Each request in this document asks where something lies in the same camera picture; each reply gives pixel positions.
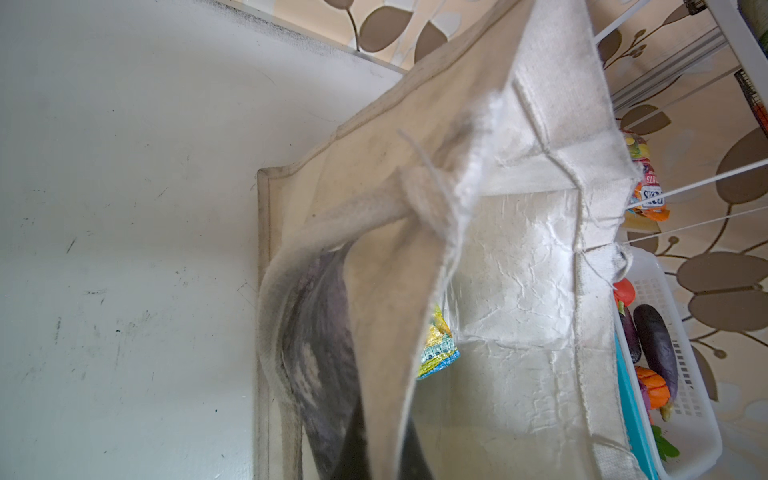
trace basket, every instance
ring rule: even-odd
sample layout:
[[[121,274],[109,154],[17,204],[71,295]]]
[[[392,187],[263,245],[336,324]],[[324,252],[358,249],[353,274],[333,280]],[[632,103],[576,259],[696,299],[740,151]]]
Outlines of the basket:
[[[633,453],[636,453],[638,460],[643,464],[642,455],[638,453],[650,451],[660,480],[692,480],[712,468],[723,452],[720,430],[717,428],[717,420],[701,379],[699,366],[680,321],[664,271],[653,254],[634,247],[631,249],[634,262],[627,278],[634,285],[637,298],[630,308],[634,311],[636,306],[646,303],[658,310],[667,324],[672,346],[677,354],[678,392],[672,418],[669,422],[663,421],[658,410],[653,410],[651,417],[654,424],[661,427],[664,438],[680,450],[680,456],[661,461],[647,415],[641,415],[647,448],[636,449],[633,445]],[[620,323],[617,324],[617,333],[621,349],[628,353],[627,340]],[[624,355],[624,363],[634,378],[634,366],[629,355]],[[645,356],[637,364],[647,366]],[[632,385],[635,407],[644,413],[640,387],[637,381],[632,382]]]

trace red object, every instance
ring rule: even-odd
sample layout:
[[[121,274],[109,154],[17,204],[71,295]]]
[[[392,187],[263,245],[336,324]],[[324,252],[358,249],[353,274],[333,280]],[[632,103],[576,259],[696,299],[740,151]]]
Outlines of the red object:
[[[616,303],[624,302],[624,306],[630,306],[634,302],[635,292],[634,287],[627,279],[622,279],[614,283],[614,298]]]

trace snack packet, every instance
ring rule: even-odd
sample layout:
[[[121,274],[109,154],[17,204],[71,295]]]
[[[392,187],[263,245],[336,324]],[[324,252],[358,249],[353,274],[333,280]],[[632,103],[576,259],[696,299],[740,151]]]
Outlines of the snack packet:
[[[656,172],[650,165],[650,152],[645,139],[640,135],[633,134],[631,132],[624,132],[624,139],[627,142],[627,148],[629,149],[629,155],[632,157],[632,161],[639,163],[643,166],[643,179],[634,188],[633,201],[647,200],[649,198],[661,195],[661,186],[656,178]],[[665,207],[666,202],[663,198],[659,200],[652,200],[646,202],[639,207],[629,209],[638,215],[662,222],[669,218],[670,211]]]
[[[435,305],[432,323],[429,325],[427,342],[422,352],[422,365],[419,367],[418,379],[424,379],[439,372],[452,364],[459,357],[456,344],[453,342],[451,329],[442,316],[440,306]]]

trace floral wallpaper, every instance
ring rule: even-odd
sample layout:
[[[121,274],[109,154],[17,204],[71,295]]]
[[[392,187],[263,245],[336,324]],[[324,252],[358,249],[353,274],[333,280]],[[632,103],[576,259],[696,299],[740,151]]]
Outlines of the floral wallpaper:
[[[346,45],[409,69],[482,17],[494,0],[239,0]],[[594,30],[632,0],[586,0]],[[609,89],[616,93],[717,28],[707,10],[692,15],[682,0],[652,0],[599,45]],[[646,98],[616,112],[643,135],[664,190],[768,157],[760,129],[725,47]],[[696,94],[678,101],[707,82]],[[768,207],[768,168],[668,199],[662,232],[727,214]],[[630,240],[646,236],[630,232]],[[768,472],[768,209],[636,242],[667,271],[685,319],[723,436],[723,455],[706,480],[756,480]]]

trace bag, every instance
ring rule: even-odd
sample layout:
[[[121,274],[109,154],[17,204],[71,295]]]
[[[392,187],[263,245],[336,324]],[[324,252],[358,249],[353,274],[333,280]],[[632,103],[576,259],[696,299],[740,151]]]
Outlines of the bag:
[[[500,1],[260,170],[257,478],[301,478],[302,424],[323,479],[644,478],[611,300],[638,178],[583,0]],[[449,282],[461,358],[416,388]]]

